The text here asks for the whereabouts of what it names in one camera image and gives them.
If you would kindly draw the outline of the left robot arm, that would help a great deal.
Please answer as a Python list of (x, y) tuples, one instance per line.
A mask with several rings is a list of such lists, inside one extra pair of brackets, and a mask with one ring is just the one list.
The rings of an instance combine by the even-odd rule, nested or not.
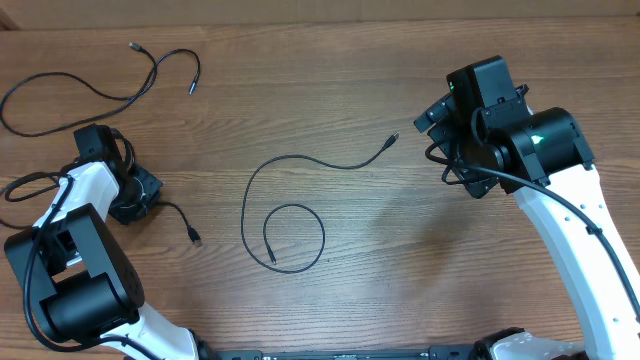
[(128, 359), (212, 359), (208, 344), (145, 299), (107, 217), (127, 225), (158, 205), (161, 181), (136, 165), (131, 143), (108, 126), (75, 131), (79, 156), (53, 174), (44, 215), (9, 237), (5, 254), (23, 291), (26, 323), (56, 352), (96, 346)]

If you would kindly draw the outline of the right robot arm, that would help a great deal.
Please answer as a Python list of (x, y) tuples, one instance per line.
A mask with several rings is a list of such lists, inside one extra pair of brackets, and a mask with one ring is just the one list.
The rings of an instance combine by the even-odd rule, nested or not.
[(581, 343), (508, 328), (478, 340), (473, 359), (635, 359), (639, 273), (610, 215), (593, 152), (565, 109), (526, 102), (505, 60), (490, 57), (448, 74), (446, 95), (416, 120), (441, 179), (474, 198), (500, 187), (542, 238), (582, 331)]

